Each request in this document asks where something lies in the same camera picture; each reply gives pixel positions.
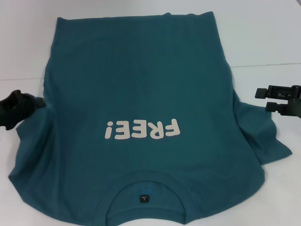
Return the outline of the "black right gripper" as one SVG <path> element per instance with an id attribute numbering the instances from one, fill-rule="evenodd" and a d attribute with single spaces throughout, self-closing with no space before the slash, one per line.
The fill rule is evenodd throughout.
<path id="1" fill-rule="evenodd" d="M 270 85 L 268 89 L 258 88 L 255 98 L 286 100 L 287 104 L 267 102 L 265 110 L 267 112 L 278 112 L 282 116 L 301 116 L 301 87 L 298 85 L 291 87 Z"/>

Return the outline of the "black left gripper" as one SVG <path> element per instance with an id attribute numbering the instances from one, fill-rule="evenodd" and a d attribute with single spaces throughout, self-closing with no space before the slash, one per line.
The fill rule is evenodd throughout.
<path id="1" fill-rule="evenodd" d="M 45 107 L 44 98 L 14 90 L 0 102 L 0 126 L 6 130 L 13 129 L 19 122 L 32 115 L 33 105 L 36 108 Z"/>

